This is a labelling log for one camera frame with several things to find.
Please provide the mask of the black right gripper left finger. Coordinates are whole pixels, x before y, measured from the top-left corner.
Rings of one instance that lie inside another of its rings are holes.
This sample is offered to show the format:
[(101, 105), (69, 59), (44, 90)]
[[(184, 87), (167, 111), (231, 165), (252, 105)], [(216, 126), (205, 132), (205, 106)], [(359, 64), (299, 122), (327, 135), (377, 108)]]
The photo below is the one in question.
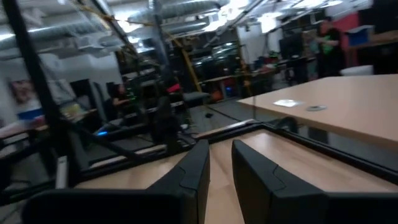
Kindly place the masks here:
[(210, 184), (210, 147), (195, 146), (147, 188), (154, 196), (150, 224), (204, 224)]

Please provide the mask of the white tub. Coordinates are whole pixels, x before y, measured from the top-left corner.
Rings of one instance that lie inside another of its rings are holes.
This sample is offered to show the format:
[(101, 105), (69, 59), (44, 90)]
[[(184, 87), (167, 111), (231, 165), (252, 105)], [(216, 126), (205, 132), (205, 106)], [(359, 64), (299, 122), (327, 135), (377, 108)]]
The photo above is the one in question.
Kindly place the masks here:
[(340, 74), (342, 76), (365, 76), (365, 75), (373, 75), (374, 68), (372, 65), (362, 65), (356, 67), (349, 67), (340, 70)]

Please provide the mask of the wall poster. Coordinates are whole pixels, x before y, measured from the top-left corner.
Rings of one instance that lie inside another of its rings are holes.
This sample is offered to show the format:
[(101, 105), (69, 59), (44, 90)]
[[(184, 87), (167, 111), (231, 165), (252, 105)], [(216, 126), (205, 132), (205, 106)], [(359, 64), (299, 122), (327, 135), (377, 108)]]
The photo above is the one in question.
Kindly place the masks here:
[(17, 106), (26, 106), (37, 98), (30, 80), (8, 81), (8, 85)]

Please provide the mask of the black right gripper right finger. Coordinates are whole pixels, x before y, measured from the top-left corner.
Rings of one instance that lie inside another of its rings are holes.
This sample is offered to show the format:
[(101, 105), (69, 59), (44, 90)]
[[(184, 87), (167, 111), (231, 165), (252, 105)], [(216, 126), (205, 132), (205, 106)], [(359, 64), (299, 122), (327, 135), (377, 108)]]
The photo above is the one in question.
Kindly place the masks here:
[(240, 140), (231, 148), (233, 179), (245, 224), (325, 224), (325, 193)]

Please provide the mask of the person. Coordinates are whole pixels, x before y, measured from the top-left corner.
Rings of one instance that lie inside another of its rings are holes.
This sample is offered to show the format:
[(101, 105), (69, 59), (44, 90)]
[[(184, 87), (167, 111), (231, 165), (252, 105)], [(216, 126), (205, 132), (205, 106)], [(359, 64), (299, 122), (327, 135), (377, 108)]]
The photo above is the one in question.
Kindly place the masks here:
[(332, 22), (331, 17), (324, 18), (323, 32), (316, 37), (321, 47), (320, 78), (341, 76), (340, 70), (345, 67), (345, 56), (341, 46), (341, 32)]
[(133, 113), (132, 105), (124, 85), (112, 84), (108, 89), (111, 98), (111, 109), (115, 118), (122, 118)]

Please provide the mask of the light wood desk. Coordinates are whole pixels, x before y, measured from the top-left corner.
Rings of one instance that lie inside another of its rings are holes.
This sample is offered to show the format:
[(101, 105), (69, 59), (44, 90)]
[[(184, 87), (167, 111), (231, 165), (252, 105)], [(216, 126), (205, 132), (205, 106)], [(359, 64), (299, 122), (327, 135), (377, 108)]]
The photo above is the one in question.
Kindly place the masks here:
[[(302, 101), (292, 108), (277, 100)], [(249, 108), (344, 137), (398, 149), (398, 74), (328, 77), (240, 100)], [(321, 111), (308, 106), (325, 105)]]

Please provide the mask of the blue storage bin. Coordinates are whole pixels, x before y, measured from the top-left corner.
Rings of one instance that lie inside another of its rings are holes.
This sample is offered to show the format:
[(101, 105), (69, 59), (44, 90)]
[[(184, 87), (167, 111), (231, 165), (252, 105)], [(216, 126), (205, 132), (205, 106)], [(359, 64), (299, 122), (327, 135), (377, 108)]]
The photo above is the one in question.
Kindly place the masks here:
[(348, 37), (348, 45), (350, 47), (368, 43), (373, 33), (373, 25), (360, 26), (345, 32), (346, 36)]

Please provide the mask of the yellow pole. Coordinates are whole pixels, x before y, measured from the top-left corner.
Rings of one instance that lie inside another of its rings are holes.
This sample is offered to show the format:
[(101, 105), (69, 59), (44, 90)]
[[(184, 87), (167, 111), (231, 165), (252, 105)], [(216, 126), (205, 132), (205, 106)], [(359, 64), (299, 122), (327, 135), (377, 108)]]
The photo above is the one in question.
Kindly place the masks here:
[(178, 45), (179, 45), (179, 47), (180, 47), (181, 53), (182, 53), (182, 55), (183, 55), (183, 57), (184, 57), (185, 63), (186, 63), (186, 65), (187, 65), (187, 68), (188, 68), (188, 70), (189, 70), (189, 72), (190, 72), (190, 75), (191, 75), (191, 77), (192, 77), (193, 82), (195, 83), (195, 86), (196, 86), (197, 90), (198, 90), (199, 92), (202, 92), (201, 86), (200, 86), (200, 84), (199, 84), (199, 82), (198, 82), (197, 75), (196, 75), (196, 73), (195, 73), (195, 71), (194, 71), (194, 69), (193, 69), (192, 62), (191, 62), (191, 60), (190, 60), (190, 57), (189, 57), (188, 53), (186, 52), (186, 50), (185, 50), (185, 48), (184, 48), (184, 45), (181, 44), (180, 42), (178, 43)]

